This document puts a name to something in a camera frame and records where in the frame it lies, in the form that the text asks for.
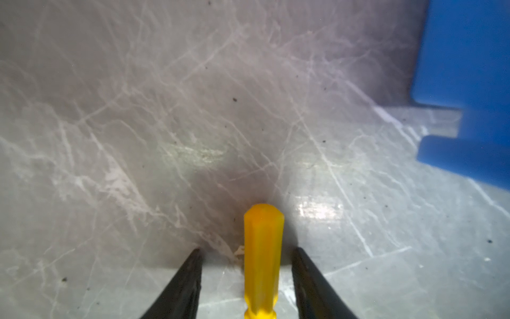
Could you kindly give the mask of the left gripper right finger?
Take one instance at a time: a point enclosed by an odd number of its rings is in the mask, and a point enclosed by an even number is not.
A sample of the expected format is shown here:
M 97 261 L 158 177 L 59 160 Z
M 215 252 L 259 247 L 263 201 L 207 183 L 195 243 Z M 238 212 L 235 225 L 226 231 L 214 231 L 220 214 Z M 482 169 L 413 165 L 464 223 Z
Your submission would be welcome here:
M 292 253 L 292 276 L 299 318 L 357 318 L 301 247 Z

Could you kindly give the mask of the yellow handle screwdriver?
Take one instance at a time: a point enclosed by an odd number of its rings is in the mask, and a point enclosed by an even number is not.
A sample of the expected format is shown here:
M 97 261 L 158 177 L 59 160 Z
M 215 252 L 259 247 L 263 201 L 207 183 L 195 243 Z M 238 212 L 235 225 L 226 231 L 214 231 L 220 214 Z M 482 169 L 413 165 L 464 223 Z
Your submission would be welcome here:
M 261 203 L 244 214 L 245 318 L 276 318 L 284 214 Z

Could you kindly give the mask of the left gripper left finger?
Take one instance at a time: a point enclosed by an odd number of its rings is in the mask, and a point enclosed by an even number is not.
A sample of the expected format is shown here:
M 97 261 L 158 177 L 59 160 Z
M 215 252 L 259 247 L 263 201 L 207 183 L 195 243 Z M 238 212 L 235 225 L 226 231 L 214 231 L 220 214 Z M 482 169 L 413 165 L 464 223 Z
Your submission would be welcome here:
M 196 319 L 202 270 L 203 254 L 194 249 L 141 319 Z

